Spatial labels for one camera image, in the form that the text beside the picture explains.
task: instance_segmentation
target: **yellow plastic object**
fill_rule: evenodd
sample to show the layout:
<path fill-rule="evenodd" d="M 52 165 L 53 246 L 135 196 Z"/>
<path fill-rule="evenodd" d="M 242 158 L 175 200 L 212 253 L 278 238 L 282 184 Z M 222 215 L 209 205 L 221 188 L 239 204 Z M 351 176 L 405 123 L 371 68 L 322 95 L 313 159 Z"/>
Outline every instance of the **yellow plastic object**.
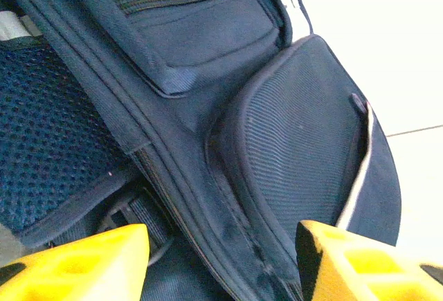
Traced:
<path fill-rule="evenodd" d="M 146 225 L 117 228 L 14 261 L 0 300 L 139 301 L 148 259 Z"/>
<path fill-rule="evenodd" d="M 296 248 L 305 301 L 443 300 L 443 286 L 387 244 L 302 221 Z"/>

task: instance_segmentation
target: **side pocket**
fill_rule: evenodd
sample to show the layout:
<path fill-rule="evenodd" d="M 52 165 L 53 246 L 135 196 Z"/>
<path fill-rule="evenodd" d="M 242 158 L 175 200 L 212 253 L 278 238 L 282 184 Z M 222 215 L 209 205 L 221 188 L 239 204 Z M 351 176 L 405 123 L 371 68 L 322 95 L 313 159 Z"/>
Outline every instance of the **side pocket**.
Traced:
<path fill-rule="evenodd" d="M 386 137 L 369 103 L 368 141 L 336 227 L 395 245 L 401 216 L 397 172 Z"/>
<path fill-rule="evenodd" d="M 298 275 L 297 223 L 335 223 L 349 192 L 341 185 L 360 118 L 349 101 L 353 88 L 328 55 L 317 36 L 282 51 L 213 129 L 224 174 L 263 256 L 286 281 Z"/>

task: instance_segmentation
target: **ribbed fabric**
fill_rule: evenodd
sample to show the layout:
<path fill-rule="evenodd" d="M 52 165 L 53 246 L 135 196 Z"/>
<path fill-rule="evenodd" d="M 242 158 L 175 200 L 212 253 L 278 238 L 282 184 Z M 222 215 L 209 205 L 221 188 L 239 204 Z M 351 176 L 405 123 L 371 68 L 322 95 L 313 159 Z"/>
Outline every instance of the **ribbed fabric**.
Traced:
<path fill-rule="evenodd" d="M 165 219 L 156 203 L 145 196 L 139 196 L 129 205 L 134 211 L 140 222 L 146 224 L 150 232 L 150 238 L 154 239 L 158 246 L 164 244 L 171 234 L 171 227 Z"/>
<path fill-rule="evenodd" d="M 335 80 L 346 75 L 324 58 L 296 52 L 260 85 L 244 114 L 247 165 L 292 239 L 301 219 L 334 224 L 350 191 L 343 181 L 359 163 L 352 84 Z M 350 158 L 356 164 L 347 166 Z"/>
<path fill-rule="evenodd" d="M 0 222 L 19 232 L 124 159 L 47 45 L 0 49 Z"/>

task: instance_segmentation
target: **nylon fabric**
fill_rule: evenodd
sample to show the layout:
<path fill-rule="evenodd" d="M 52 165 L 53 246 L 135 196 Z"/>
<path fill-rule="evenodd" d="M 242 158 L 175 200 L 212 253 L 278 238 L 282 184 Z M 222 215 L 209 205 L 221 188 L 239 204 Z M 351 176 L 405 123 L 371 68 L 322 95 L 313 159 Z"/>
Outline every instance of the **nylon fabric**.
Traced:
<path fill-rule="evenodd" d="M 125 157 L 46 44 L 0 49 L 0 222 L 19 232 Z"/>
<path fill-rule="evenodd" d="M 313 39 L 305 50 L 318 45 Z M 302 219 L 334 224 L 349 185 L 344 174 L 361 126 L 343 70 L 296 53 L 263 82 L 246 107 L 244 140 L 253 179 L 291 239 Z"/>
<path fill-rule="evenodd" d="M 264 40 L 271 39 L 271 48 L 278 35 L 260 0 L 206 0 L 146 9 L 134 20 L 112 0 L 82 1 L 148 83 L 168 96 L 240 71 L 261 57 Z"/>
<path fill-rule="evenodd" d="M 150 266 L 141 301 L 228 301 L 189 243 L 177 238 L 169 251 Z"/>
<path fill-rule="evenodd" d="M 401 221 L 401 191 L 388 141 L 377 117 L 373 152 L 348 231 L 395 246 Z"/>
<path fill-rule="evenodd" d="M 154 239 L 158 247 L 168 240 L 171 234 L 170 227 L 165 221 L 164 214 L 159 210 L 157 204 L 152 202 L 152 199 L 150 201 L 146 196 L 140 196 L 129 206 L 140 221 L 146 224 L 150 239 Z"/>

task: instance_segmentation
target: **backpack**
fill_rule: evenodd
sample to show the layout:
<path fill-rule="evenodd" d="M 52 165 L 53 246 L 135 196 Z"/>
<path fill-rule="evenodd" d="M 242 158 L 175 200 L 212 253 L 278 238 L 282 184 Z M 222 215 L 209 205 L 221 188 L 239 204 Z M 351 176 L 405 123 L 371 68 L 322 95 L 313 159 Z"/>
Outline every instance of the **backpack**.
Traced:
<path fill-rule="evenodd" d="M 386 137 L 302 0 L 16 1 L 47 39 L 3 67 L 21 72 L 3 118 L 25 106 L 35 125 L 2 144 L 40 145 L 2 170 L 1 222 L 25 245 L 142 221 L 144 300 L 302 300 L 300 220 L 395 244 Z"/>

